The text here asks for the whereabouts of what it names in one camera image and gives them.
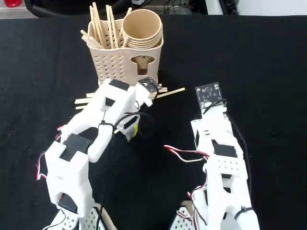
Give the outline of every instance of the beige plastic caddy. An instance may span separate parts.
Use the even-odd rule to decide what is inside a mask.
[[[91,12],[94,19],[88,25],[89,36],[97,38],[99,42],[97,28],[100,28],[100,34],[105,39],[99,43],[102,48],[87,43],[97,71],[98,83],[112,78],[135,85],[138,80],[147,76],[158,82],[160,54],[164,43],[160,17],[153,11],[141,9],[128,11],[124,19],[114,20],[112,11],[110,15],[108,8],[109,6],[108,21],[100,20],[98,13]]]

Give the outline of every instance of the black cloth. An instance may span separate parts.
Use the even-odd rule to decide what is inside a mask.
[[[204,173],[202,163],[183,163],[162,145],[194,148],[190,121],[200,112],[194,87],[218,81],[249,147],[261,229],[298,229],[307,186],[307,17],[161,17],[159,81],[186,91],[148,109],[155,119],[150,139],[127,143],[118,134],[90,164],[94,199],[104,201],[120,230],[167,229]],[[0,21],[1,229],[39,230],[57,212],[45,181],[35,181],[35,164],[56,128],[76,114],[74,99],[97,88],[80,38],[88,21]]]

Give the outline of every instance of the circuit board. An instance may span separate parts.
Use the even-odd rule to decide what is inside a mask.
[[[212,103],[222,100],[222,93],[218,82],[198,86],[195,88],[195,90],[201,109],[204,109]]]

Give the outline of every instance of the wire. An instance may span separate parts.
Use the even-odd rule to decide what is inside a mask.
[[[216,102],[213,102],[211,103],[211,105],[209,105],[207,108],[205,108],[205,111],[202,113],[202,114],[205,114],[206,112],[208,112],[209,109],[211,109],[212,107],[216,106],[218,103],[221,103],[223,102],[224,105],[226,105],[226,99],[221,99],[221,100],[218,100]]]
[[[57,131],[61,131],[64,125],[57,127]]]
[[[196,220],[196,210],[194,210],[194,214],[193,214],[193,223],[194,223],[194,228],[195,230],[198,230],[198,224],[197,224],[197,220]]]
[[[64,213],[64,211],[62,210],[62,209],[60,209],[61,211],[62,211],[62,213],[64,214],[64,219],[60,222],[60,223],[58,223],[58,224],[54,224],[54,225],[48,225],[48,226],[46,226],[46,227],[44,227],[42,230],[47,230],[47,229],[49,229],[49,228],[52,228],[52,227],[55,227],[55,226],[58,226],[59,224],[61,224],[61,223],[63,223],[64,222],[64,220],[66,219],[66,214]]]
[[[170,145],[163,145],[164,148],[167,148],[167,149],[172,149],[174,151],[179,151],[179,152],[193,152],[193,153],[199,153],[199,154],[202,154],[204,156],[207,156],[209,157],[209,155],[205,152],[202,152],[202,151],[198,151],[198,150],[181,150],[181,149],[177,149],[173,146],[170,146]]]
[[[127,117],[134,116],[134,115],[143,115],[143,116],[147,117],[152,123],[154,123],[153,118],[152,118],[150,115],[148,115],[147,113],[143,113],[143,112],[134,112],[134,113],[129,113],[129,114],[124,115],[123,117],[121,117],[121,118],[114,124],[114,127],[117,127],[117,126],[120,124],[120,122],[121,122],[122,120],[126,119]]]
[[[60,138],[61,138],[62,134],[61,133],[58,133],[55,137],[55,140],[58,141]]]
[[[201,218],[201,220],[205,223],[205,225],[207,225],[207,222],[205,221],[205,219],[202,217],[202,215],[200,214],[200,212],[198,211],[198,209],[197,209],[197,207],[196,207],[196,205],[195,205],[195,203],[194,203],[194,201],[193,201],[193,193],[192,193],[192,195],[191,195],[191,202],[192,202],[192,204],[193,204],[193,206],[194,206],[194,209],[196,210],[196,212],[197,212],[197,214],[199,215],[199,217]]]
[[[192,221],[193,217],[188,217],[186,215],[184,215],[183,213],[179,212],[178,210],[176,211],[177,215],[183,219],[187,219],[188,221]]]
[[[97,217],[96,230],[98,230],[98,228],[99,228],[99,220],[101,220],[101,222],[102,222],[102,217],[101,217],[102,209],[103,209],[103,206],[101,204],[99,212],[98,212],[98,217]]]
[[[232,126],[235,128],[236,133],[239,135],[243,146],[244,146],[244,154],[245,154],[245,161],[246,161],[246,165],[248,168],[248,190],[249,190],[249,197],[251,198],[251,194],[252,194],[252,179],[251,179],[251,168],[250,168],[250,162],[249,162],[249,153],[248,153],[248,145],[242,135],[242,133],[240,132],[238,126],[236,125],[236,123],[233,121],[233,119],[229,116],[228,113],[226,113],[228,120],[230,121],[230,123],[232,124]]]
[[[168,149],[168,148],[166,148],[166,149],[169,150],[171,153],[175,154],[181,161],[183,161],[185,163],[191,163],[191,162],[196,162],[196,161],[203,161],[203,160],[206,159],[205,157],[202,157],[202,158],[194,159],[194,160],[185,160],[176,151],[174,151],[172,149]]]
[[[42,156],[45,154],[45,152],[43,151],[39,157],[38,157],[38,160],[37,160],[37,164],[36,164],[36,176],[35,176],[35,179],[37,181],[40,180],[41,177],[43,177],[44,179],[47,178],[47,176],[43,173],[40,173],[40,159],[42,158]]]

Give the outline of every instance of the white robotic arm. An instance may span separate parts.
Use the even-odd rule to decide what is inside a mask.
[[[46,181],[51,202],[66,216],[78,219],[90,213],[94,199],[88,179],[89,162],[98,161],[115,128],[128,141],[136,135],[140,115],[133,113],[144,103],[152,104],[149,96],[153,84],[159,88],[151,78],[131,87],[118,80],[105,80],[90,103],[61,128],[60,143],[54,141],[45,153]],[[91,127],[98,129],[93,143],[78,135]]]
[[[204,184],[191,193],[193,214],[181,210],[171,229],[187,218],[198,230],[259,230],[247,184],[243,150],[232,132],[218,83],[196,88],[201,119],[191,121],[196,150],[206,153]]]

